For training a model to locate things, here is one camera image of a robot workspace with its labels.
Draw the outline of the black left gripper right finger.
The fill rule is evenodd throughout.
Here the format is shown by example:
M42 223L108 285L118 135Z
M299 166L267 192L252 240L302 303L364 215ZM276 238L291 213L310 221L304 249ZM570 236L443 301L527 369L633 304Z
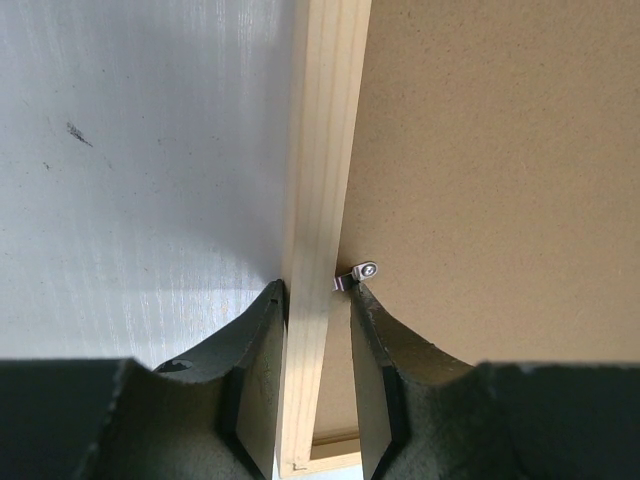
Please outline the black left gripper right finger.
M351 290L367 479L635 479L635 363L483 362L440 350Z

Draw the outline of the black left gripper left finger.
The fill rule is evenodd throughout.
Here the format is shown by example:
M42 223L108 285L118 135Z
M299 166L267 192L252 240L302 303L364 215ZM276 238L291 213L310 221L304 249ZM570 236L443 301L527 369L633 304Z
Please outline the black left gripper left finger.
M284 285L155 369L132 358L5 360L5 479L269 479Z

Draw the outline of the metal turn clip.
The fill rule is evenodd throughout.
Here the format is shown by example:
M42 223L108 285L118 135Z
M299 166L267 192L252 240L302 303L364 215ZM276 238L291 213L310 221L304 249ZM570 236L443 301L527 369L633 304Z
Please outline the metal turn clip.
M336 276L333 279L333 290L340 292L348 291L357 283L373 278L377 274L378 269L378 264L373 261L354 265L349 272Z

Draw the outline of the brown cardboard backing board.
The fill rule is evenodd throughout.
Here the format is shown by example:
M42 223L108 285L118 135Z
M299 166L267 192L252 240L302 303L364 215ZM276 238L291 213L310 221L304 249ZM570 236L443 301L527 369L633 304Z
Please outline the brown cardboard backing board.
M339 265L469 364L639 357L639 5L376 1Z

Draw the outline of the light wooden picture frame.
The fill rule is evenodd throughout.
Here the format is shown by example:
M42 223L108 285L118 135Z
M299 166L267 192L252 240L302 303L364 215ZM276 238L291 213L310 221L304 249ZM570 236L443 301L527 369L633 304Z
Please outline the light wooden picture frame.
M312 454L371 4L294 4L281 276L288 297L277 443L283 478L359 462L332 438Z

